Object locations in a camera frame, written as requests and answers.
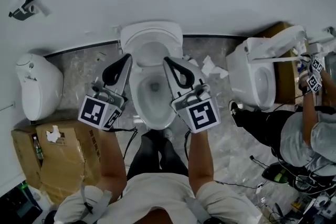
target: toilet bowl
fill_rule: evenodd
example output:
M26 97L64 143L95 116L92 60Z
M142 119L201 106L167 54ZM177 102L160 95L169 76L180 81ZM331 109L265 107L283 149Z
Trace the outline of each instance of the toilet bowl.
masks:
M268 110L276 96L275 61L295 47L305 49L306 32L289 27L272 38L248 38L226 57L231 89L240 101L253 108Z
M139 117L151 129L167 128L176 113L170 106L172 96L163 58L182 58L180 26L173 22L133 24L121 30L120 41L123 52L133 58L129 85Z
M25 54L16 63L22 87L22 106L30 121L51 115L59 105L63 91L63 74L44 57Z

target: person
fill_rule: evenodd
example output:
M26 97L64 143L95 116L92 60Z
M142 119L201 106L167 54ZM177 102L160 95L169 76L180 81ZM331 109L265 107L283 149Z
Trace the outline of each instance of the person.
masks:
M203 209L223 221L207 223L258 223L260 211L246 197L214 181L206 131L191 134L187 168L172 143L161 132L150 130L142 135L128 174L116 134L99 132L101 179L96 186L83 189L87 204L80 192L67 197L58 208L55 223L76 222L90 215L86 205L94 208L106 191L112 198L98 224L195 224L200 218L204 223ZM162 155L160 162L158 152Z
M302 88L308 86L307 78L301 76ZM324 69L321 78L333 106L336 106L334 82ZM269 146L277 158L296 167L305 166L320 176L336 175L335 109L315 109L312 92L304 95L302 112L252 112L239 109L234 100L230 101L229 110L237 126Z

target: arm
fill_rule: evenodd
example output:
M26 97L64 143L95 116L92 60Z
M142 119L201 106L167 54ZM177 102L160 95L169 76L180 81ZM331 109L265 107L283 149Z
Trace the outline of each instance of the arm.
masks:
M96 186L112 192L112 202L115 202L127 184L125 163L116 134L99 130L99 137L101 178Z
M206 131L191 134L188 169L189 183L195 195L204 184L214 181L214 164Z
M328 97L330 98L331 103L336 106L336 85L331 79L330 75L322 69L321 71L322 83L325 87Z
M315 111L314 106L314 97L313 93L310 92L303 97L303 140L304 142L310 146L310 139L311 139L311 130L318 122L317 113Z

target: white shirt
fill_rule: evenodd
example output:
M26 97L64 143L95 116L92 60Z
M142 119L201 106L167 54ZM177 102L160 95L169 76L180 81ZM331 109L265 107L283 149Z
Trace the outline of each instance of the white shirt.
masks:
M102 195L97 187L85 188L85 196L91 205L98 202ZM107 207L98 224L135 223L155 209L164 209L174 224L196 224L197 219L187 206L185 197L194 197L186 176L170 173L134 176L128 181L123 198ZM212 217L225 222L257 224L261 218L261 212L250 200L216 182L202 186L196 199ZM60 205L55 221L74 222L84 210L82 198L76 193Z

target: black shoe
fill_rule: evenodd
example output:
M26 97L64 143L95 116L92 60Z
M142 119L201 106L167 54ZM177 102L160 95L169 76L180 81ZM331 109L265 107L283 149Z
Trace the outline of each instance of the black shoe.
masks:
M230 111L230 114L231 114L231 117L232 119L235 121L235 123L237 124L236 120L235 120L235 115L237 114L237 112L239 111L240 109L238 108L238 105L237 103L235 102L235 100L231 100L229 102L229 111Z

